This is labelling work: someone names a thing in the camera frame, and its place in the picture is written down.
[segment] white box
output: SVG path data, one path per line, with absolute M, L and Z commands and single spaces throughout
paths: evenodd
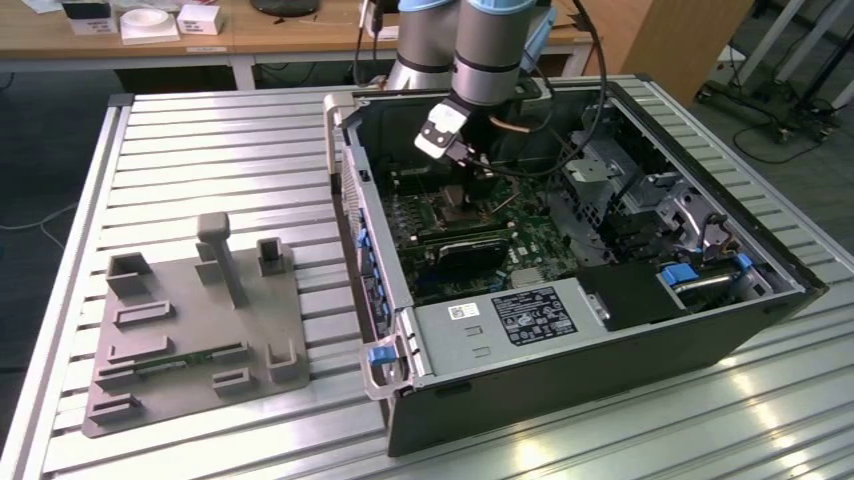
M 717 62 L 715 63 L 711 72 L 708 73 L 707 80 L 713 80 L 715 82 L 725 85 L 735 77 L 735 72 L 739 68 L 741 68 L 741 63 L 744 63 L 745 57 L 728 45 L 723 47 L 723 51 L 717 56 Z
M 218 35 L 222 28 L 222 16 L 216 5 L 184 5 L 177 15 L 177 28 L 181 33 Z
M 119 22 L 123 45 L 176 42 L 181 39 L 174 26 L 174 17 L 161 10 L 148 8 L 130 10 L 121 15 Z
M 118 33 L 118 23 L 114 17 L 86 18 L 83 20 L 67 19 L 74 35 L 103 35 Z

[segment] blue latch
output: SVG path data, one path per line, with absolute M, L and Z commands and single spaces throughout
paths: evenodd
M 741 272 L 752 267 L 752 260 L 749 260 L 749 257 L 743 253 L 735 255 L 735 263 L 737 264 L 737 268 L 741 269 Z
M 699 275 L 687 263 L 676 263 L 675 265 L 667 265 L 661 270 L 661 277 L 671 287 L 677 283 L 696 280 Z
M 394 347 L 373 347 L 368 350 L 368 363 L 372 366 L 384 365 L 397 359 Z

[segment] circuit board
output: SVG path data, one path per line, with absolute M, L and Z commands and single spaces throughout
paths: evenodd
M 488 198 L 462 210 L 448 205 L 446 193 L 389 195 L 384 211 L 397 256 L 416 305 L 518 287 L 521 272 L 532 283 L 572 276 L 577 262 L 553 224 L 532 180 L 498 179 Z M 436 271 L 446 249 L 496 245 L 505 256 L 496 268 L 482 269 L 470 259 L 461 273 Z

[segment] gray carpet floor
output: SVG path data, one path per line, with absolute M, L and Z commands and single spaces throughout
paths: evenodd
M 767 31 L 775 13 L 747 19 L 733 43 L 747 54 Z M 767 57 L 772 65 L 803 29 L 789 25 Z M 832 51 L 821 41 L 792 78 L 803 88 Z M 261 87 L 333 85 L 345 73 L 341 64 L 290 65 L 258 72 Z M 820 96 L 831 99 L 854 78 L 848 54 Z M 0 75 L 0 84 L 5 76 Z M 122 92 L 111 72 L 18 74 L 0 92 L 0 224 L 17 225 L 41 219 L 77 200 L 97 140 L 106 99 Z M 761 115 L 723 98 L 695 105 L 691 112 L 727 142 L 741 128 L 761 123 Z M 815 220 L 845 249 L 854 251 L 854 107 L 839 113 L 843 128 L 820 148 L 781 166 L 749 161 L 771 184 Z M 781 159 L 813 144 L 804 139 L 776 145 L 760 131 L 743 137 L 753 155 Z M 47 225 L 63 241 L 73 212 Z M 0 232 L 0 372 L 26 367 L 61 252 L 37 229 Z M 21 373 L 0 373 L 0 442 L 17 402 Z

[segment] aluminum extrusion table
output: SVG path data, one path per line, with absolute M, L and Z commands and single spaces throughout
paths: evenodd
M 852 258 L 661 90 L 615 78 L 832 286 L 796 319 L 712 368 L 388 458 L 380 408 L 362 393 L 326 184 L 321 100 L 336 89 L 118 98 L 101 129 L 0 478 L 849 475 Z M 192 217 L 216 210 L 230 212 L 232 248 L 272 235 L 293 248 L 310 384 L 87 439 L 79 423 L 106 258 L 127 250 L 150 261 L 192 256 Z

